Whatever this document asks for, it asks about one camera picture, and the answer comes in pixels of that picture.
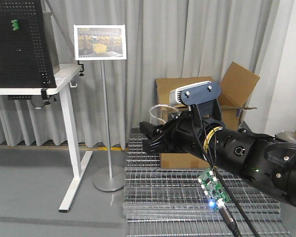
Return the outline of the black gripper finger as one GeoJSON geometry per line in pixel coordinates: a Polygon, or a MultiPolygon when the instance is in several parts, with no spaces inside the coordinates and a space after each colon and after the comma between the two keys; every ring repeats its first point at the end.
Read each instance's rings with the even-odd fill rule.
{"type": "Polygon", "coordinates": [[[143,151],[147,154],[175,153],[185,154],[187,140],[185,139],[156,139],[154,141],[146,139],[143,141],[143,151]]]}
{"type": "Polygon", "coordinates": [[[167,134],[163,133],[164,124],[154,125],[152,123],[142,121],[140,122],[140,132],[148,139],[155,139],[156,137],[166,138],[167,134]]]}

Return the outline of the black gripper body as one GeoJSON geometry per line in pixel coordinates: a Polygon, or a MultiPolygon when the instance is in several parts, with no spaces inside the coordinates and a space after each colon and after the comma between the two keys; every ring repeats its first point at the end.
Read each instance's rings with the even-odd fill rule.
{"type": "Polygon", "coordinates": [[[218,161],[219,133],[224,123],[217,99],[188,105],[188,110],[166,124],[171,153],[189,153],[209,163],[218,161]]]}

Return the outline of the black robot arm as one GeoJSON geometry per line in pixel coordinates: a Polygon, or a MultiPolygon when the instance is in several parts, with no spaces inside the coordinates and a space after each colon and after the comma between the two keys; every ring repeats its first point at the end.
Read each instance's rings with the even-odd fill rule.
{"type": "Polygon", "coordinates": [[[140,132],[147,154],[189,153],[296,207],[296,143],[225,128],[217,100],[192,105],[165,124],[143,121],[140,132]]]}

